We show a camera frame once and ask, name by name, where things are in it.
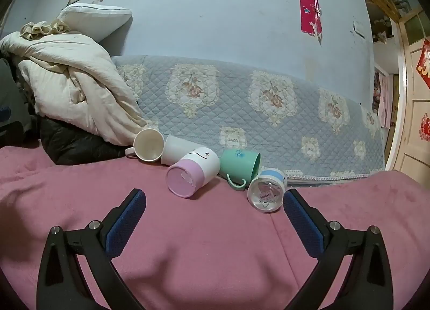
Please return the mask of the pink and white mug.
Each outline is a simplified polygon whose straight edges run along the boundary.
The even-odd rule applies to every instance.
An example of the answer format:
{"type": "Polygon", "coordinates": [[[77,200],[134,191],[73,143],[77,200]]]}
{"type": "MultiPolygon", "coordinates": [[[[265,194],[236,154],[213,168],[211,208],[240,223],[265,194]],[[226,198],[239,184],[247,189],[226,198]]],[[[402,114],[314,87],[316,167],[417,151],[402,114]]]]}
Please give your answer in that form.
{"type": "Polygon", "coordinates": [[[190,198],[212,181],[220,171],[220,160],[207,147],[196,148],[169,166],[166,183],[170,192],[181,198],[190,198]]]}

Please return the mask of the blue quilted floral bedspread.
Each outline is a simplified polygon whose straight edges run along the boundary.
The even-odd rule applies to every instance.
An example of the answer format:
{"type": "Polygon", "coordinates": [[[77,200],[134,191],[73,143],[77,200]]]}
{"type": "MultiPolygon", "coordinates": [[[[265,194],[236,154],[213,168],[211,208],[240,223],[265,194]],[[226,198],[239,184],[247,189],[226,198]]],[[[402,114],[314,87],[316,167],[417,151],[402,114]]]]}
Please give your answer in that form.
{"type": "Polygon", "coordinates": [[[385,168],[378,117],[302,79],[215,60],[116,56],[149,125],[217,154],[244,149],[295,181],[365,178],[385,168]]]}

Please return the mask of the cream white mug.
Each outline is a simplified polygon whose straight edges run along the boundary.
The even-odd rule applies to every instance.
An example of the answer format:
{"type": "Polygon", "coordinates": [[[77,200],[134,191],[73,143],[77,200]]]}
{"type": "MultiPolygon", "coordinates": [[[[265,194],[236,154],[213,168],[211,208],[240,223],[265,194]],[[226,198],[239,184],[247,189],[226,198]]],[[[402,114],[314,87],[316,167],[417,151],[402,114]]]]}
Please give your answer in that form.
{"type": "Polygon", "coordinates": [[[163,135],[156,129],[143,129],[134,138],[133,146],[125,149],[126,157],[154,162],[161,158],[165,147],[163,135]]]}

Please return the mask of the pink plush blanket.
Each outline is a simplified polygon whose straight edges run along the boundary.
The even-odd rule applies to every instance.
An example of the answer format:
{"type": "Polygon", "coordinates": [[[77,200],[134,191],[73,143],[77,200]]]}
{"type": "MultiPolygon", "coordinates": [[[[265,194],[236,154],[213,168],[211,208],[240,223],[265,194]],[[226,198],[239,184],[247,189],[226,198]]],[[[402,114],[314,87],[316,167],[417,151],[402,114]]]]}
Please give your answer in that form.
{"type": "MultiPolygon", "coordinates": [[[[191,199],[173,195],[165,179],[164,167],[133,159],[57,166],[40,147],[1,149],[1,269],[24,304],[36,306],[49,230],[82,229],[137,188],[146,211],[114,265],[146,308],[284,308],[316,263],[285,213],[255,210],[220,179],[191,199]]],[[[401,309],[429,271],[429,192],[380,172],[300,194],[329,221],[381,230],[401,309]]]]}

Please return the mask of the blue and white cup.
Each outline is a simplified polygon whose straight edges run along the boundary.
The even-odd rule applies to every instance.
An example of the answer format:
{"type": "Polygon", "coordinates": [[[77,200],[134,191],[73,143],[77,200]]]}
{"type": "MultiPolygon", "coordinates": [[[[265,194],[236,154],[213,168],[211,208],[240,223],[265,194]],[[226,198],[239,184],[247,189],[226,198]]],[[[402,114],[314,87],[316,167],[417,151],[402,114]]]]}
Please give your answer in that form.
{"type": "Polygon", "coordinates": [[[275,168],[263,169],[250,183],[247,200],[251,206],[263,213],[277,211],[283,204],[287,179],[275,168]]]}

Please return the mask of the cream panelled door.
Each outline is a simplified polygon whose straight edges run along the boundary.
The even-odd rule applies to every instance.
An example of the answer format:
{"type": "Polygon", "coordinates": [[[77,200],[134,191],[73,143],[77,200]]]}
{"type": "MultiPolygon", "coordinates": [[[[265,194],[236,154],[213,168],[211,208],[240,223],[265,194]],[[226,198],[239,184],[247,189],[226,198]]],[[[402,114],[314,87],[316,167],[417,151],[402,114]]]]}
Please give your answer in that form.
{"type": "Polygon", "coordinates": [[[416,71],[424,39],[429,39],[429,18],[417,7],[396,24],[399,43],[399,99],[396,125],[387,170],[397,170],[429,188],[429,142],[420,139],[419,128],[429,114],[429,88],[416,71]]]}

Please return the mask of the red vertical wall banner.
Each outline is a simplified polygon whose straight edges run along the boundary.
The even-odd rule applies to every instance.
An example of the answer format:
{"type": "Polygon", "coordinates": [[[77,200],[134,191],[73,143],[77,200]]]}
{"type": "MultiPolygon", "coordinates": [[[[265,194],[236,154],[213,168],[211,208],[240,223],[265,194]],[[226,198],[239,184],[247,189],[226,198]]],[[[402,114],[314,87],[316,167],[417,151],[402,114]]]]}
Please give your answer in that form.
{"type": "Polygon", "coordinates": [[[303,33],[322,43],[321,7],[318,0],[300,0],[300,23],[303,33]]]}

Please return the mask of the red diamond fu sticker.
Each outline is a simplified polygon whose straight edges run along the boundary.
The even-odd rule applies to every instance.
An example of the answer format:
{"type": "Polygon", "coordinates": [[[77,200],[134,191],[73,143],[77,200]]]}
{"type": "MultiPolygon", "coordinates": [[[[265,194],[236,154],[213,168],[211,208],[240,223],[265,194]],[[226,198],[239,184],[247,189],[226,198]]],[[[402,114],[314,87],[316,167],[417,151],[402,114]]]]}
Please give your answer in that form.
{"type": "Polygon", "coordinates": [[[416,71],[422,77],[427,87],[430,88],[430,76],[429,76],[429,64],[430,64],[430,42],[429,39],[424,39],[423,47],[421,49],[421,56],[416,66],[416,71]]]}

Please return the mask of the white cylindrical cup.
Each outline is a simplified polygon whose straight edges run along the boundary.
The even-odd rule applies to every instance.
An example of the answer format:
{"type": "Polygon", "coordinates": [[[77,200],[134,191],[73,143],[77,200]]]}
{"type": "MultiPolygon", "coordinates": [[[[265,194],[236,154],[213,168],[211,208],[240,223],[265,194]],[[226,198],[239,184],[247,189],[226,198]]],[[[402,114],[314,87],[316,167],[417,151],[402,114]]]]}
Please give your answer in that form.
{"type": "Polygon", "coordinates": [[[183,156],[199,147],[201,147],[201,144],[169,135],[165,141],[160,163],[162,165],[171,166],[178,162],[183,156]]]}

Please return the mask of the mint green mug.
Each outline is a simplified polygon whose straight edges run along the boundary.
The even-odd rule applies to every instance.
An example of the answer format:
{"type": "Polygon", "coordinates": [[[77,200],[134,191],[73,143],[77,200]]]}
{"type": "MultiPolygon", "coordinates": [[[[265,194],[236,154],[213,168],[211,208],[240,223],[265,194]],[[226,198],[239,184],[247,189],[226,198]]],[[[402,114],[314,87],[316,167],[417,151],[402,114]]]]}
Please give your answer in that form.
{"type": "Polygon", "coordinates": [[[257,176],[260,153],[245,149],[226,149],[220,158],[219,175],[231,188],[244,191],[257,176]]]}

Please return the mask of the white pillow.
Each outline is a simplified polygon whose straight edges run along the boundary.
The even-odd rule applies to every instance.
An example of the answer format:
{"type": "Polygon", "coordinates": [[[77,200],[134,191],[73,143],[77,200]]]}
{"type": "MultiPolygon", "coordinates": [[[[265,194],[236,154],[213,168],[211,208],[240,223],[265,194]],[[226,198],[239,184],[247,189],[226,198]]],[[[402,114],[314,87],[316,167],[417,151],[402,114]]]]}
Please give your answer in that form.
{"type": "Polygon", "coordinates": [[[72,31],[101,42],[132,18],[128,8],[76,2],[64,8],[57,19],[72,31]]]}

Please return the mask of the red round paper cutting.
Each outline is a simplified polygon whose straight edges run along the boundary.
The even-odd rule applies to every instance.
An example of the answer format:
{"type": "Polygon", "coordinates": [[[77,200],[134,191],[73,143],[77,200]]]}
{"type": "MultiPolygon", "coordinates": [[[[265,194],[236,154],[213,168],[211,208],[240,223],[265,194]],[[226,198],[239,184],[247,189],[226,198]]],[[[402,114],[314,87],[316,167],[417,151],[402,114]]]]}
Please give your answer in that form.
{"type": "Polygon", "coordinates": [[[427,113],[425,113],[421,119],[419,136],[421,140],[424,140],[426,142],[430,141],[430,117],[427,113]]]}

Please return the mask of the cream folded quilt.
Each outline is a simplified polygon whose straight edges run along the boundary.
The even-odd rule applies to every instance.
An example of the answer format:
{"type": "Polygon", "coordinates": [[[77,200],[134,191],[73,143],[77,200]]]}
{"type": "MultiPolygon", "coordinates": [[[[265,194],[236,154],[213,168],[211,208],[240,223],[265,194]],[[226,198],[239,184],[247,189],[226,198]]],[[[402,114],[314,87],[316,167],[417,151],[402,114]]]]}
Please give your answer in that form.
{"type": "Polygon", "coordinates": [[[29,22],[1,39],[32,92],[37,114],[129,146],[146,126],[108,52],[61,20],[29,22]]]}

